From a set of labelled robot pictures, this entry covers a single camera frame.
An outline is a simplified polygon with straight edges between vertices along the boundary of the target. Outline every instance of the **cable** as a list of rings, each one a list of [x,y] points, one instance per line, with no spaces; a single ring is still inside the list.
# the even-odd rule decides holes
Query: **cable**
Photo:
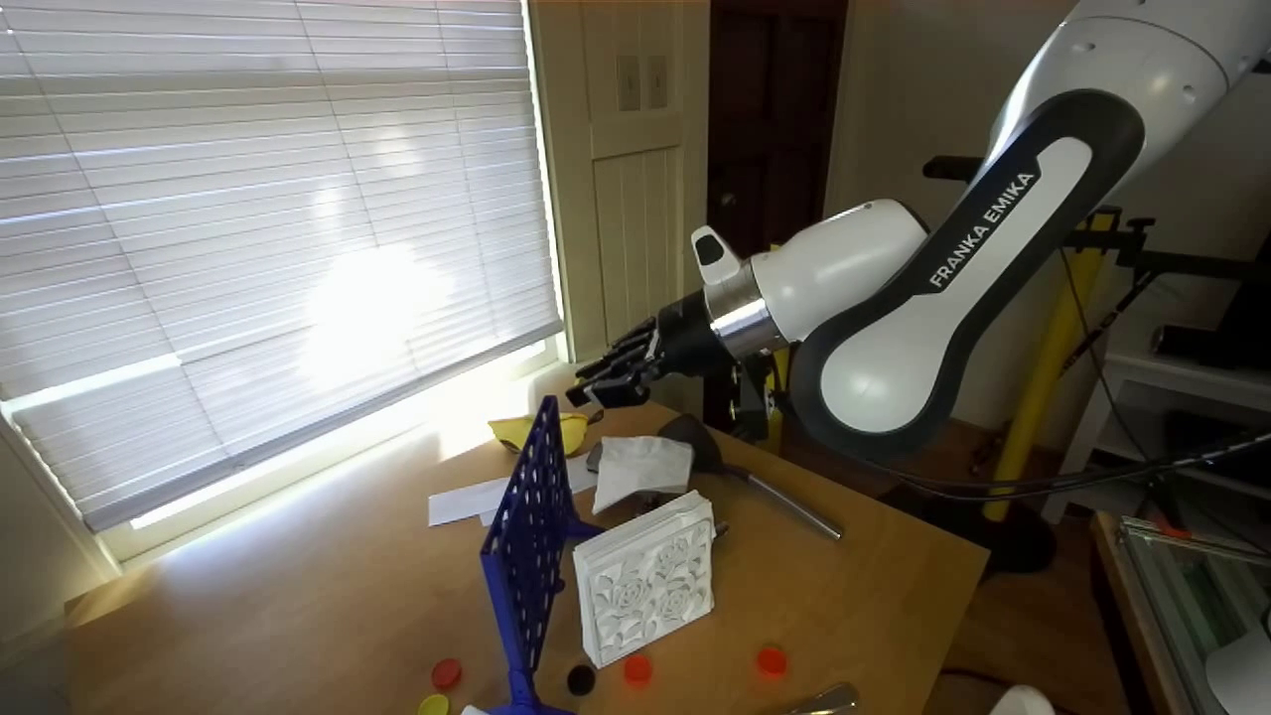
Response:
[[[1083,339],[1077,340],[1077,349],[1065,356],[1065,374],[1068,374],[1068,366],[1072,366],[1083,349],[1091,349],[1098,340],[1103,340],[1103,332],[1113,331],[1113,323],[1118,323],[1156,279],[1162,279],[1156,271],[1140,274],[1140,279],[1125,288],[1125,299],[1119,299],[1091,331],[1083,331]]]
[[[1068,255],[1062,255],[1062,263],[1065,263],[1065,279],[1068,279],[1068,299],[1072,299],[1077,319],[1081,319],[1081,331],[1083,331],[1083,339],[1090,339],[1090,313],[1083,313],[1083,304],[1081,304],[1081,288],[1077,288]],[[1090,349],[1090,356],[1091,356],[1098,381],[1102,381],[1102,389],[1103,389],[1103,397],[1110,397],[1110,410],[1113,410],[1119,433],[1134,442],[1134,449],[1140,452],[1140,462],[1152,466],[1144,442],[1134,433],[1127,415],[1119,413],[1119,406],[1118,406],[1118,397],[1113,397],[1113,389],[1110,389],[1103,356],[1102,356],[1098,349]],[[1271,433],[1268,433],[1268,429],[1254,429],[1253,437],[1236,437],[1236,442],[1228,442],[1228,443],[1211,443],[1211,449],[1201,449],[1201,452],[1191,452],[1191,458],[1183,458],[1183,462],[1162,466],[1162,470],[1152,470],[1147,475],[1162,475],[1162,486],[1163,486],[1177,470],[1220,466],[1220,462],[1228,462],[1228,458],[1236,458],[1236,452],[1249,452],[1249,449],[1258,449],[1258,443],[1268,443],[1268,442],[1271,442]],[[1147,513],[1152,491],[1156,491],[1156,486],[1144,486],[1140,513]],[[1188,499],[1188,505],[1201,507],[1220,531],[1228,531],[1228,536],[1253,544],[1254,552],[1271,556],[1271,544],[1268,544],[1268,539],[1236,528],[1232,520],[1217,515],[1217,513],[1211,513],[1209,505],[1201,505],[1201,499]]]
[[[1090,331],[1083,302],[1081,302],[1081,288],[1077,288],[1077,279],[1072,279],[1072,266],[1068,266],[1068,250],[1062,250],[1062,266],[1065,266],[1068,299],[1072,299],[1072,304],[1077,304],[1081,332],[1091,332],[1091,331]],[[1118,406],[1118,394],[1113,394],[1113,384],[1110,384],[1102,349],[1090,349],[1090,362],[1091,362],[1091,368],[1098,368],[1098,381],[1102,381],[1102,389],[1103,389],[1103,402],[1113,406],[1113,419],[1119,423],[1119,433],[1127,437],[1127,443],[1140,452],[1140,462],[1147,462],[1144,442],[1135,437],[1135,429],[1127,423],[1127,415],[1125,415],[1119,406]]]
[[[1068,266],[1068,255],[1062,255],[1062,266],[1065,266],[1065,279],[1068,279],[1068,294],[1072,294],[1072,304],[1077,304],[1077,319],[1081,325],[1090,331],[1090,313],[1083,313],[1083,302],[1081,302],[1081,288],[1077,288],[1077,279],[1072,279],[1072,266]],[[987,505],[987,499],[1019,499],[1019,495],[1050,495],[1050,491],[1072,491],[1072,488],[1083,488],[1083,486],[1098,486],[1098,482],[1135,482],[1135,475],[1156,475],[1163,470],[1188,470],[1188,466],[1217,466],[1224,458],[1236,458],[1253,443],[1262,443],[1271,442],[1271,423],[1268,429],[1253,429],[1249,437],[1236,437],[1236,442],[1211,442],[1211,443],[1201,443],[1201,449],[1188,449],[1188,452],[1177,452],[1177,458],[1152,458],[1144,449],[1144,442],[1135,437],[1135,429],[1127,423],[1113,384],[1110,384],[1110,374],[1103,374],[1103,362],[1098,349],[1090,349],[1091,356],[1091,368],[1098,368],[1098,381],[1110,397],[1110,410],[1119,423],[1119,433],[1134,442],[1134,449],[1140,452],[1140,466],[1135,470],[1081,470],[1081,472],[1053,472],[1053,475],[1023,475],[1023,486],[946,486],[946,482],[929,482],[929,475],[918,475],[918,472],[901,472],[895,466],[884,466],[884,462],[870,462],[864,452],[850,452],[850,462],[899,482],[901,488],[915,488],[915,491],[927,491],[927,495],[938,495],[938,499],[963,499],[963,505]]]

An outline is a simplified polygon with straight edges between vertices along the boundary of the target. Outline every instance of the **wooden door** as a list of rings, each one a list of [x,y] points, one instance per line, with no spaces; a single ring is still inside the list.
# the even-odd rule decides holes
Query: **wooden door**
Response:
[[[533,0],[572,362],[690,294],[707,221],[707,0]],[[698,381],[657,397],[702,410]]]
[[[846,0],[713,2],[707,221],[741,255],[760,255],[821,217],[844,21]],[[737,429],[743,410],[737,394],[730,376],[707,376],[713,423]]]

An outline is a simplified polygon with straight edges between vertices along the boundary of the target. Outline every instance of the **white wall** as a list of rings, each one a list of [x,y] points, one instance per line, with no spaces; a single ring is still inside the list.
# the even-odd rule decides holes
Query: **white wall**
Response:
[[[988,123],[1068,0],[850,0],[839,86],[839,127],[825,211],[895,196],[927,225],[956,202],[956,182],[923,180],[935,155],[983,155]],[[1113,196],[1127,214],[1152,214],[1152,250],[1249,257],[1271,230],[1271,75],[1249,80],[1156,172]],[[1103,271],[1110,302],[1125,271]],[[1031,356],[1062,288],[1050,263],[983,339],[954,415],[999,429],[1019,406]],[[1144,294],[1134,323],[1209,325],[1228,288],[1168,279]],[[1044,443],[1065,443],[1091,374],[1072,368],[1053,402]]]

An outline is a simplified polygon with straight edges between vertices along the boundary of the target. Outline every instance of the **red object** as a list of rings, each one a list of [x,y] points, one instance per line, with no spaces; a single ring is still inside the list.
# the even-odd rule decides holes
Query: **red object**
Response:
[[[760,672],[760,679],[787,679],[787,672],[790,672],[787,646],[778,646],[778,643],[760,646],[754,672]]]
[[[624,658],[624,679],[628,679],[628,686],[648,686],[652,683],[652,658],[644,650],[632,650]]]
[[[460,686],[464,683],[464,666],[459,663],[459,658],[436,658],[435,663],[435,686],[436,691],[455,691],[455,686]]]
[[[1168,539],[1191,539],[1191,531],[1177,528],[1177,523],[1156,523],[1156,531],[1168,536]]]

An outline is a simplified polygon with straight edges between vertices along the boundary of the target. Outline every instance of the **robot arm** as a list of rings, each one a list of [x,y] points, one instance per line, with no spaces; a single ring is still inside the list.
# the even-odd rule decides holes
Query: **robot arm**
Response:
[[[741,263],[690,234],[702,288],[579,368],[572,402],[632,406],[662,374],[803,340],[797,419],[821,443],[915,443],[1044,255],[1188,136],[1271,49],[1271,0],[1081,0],[1013,86],[983,174],[938,230],[868,202]]]

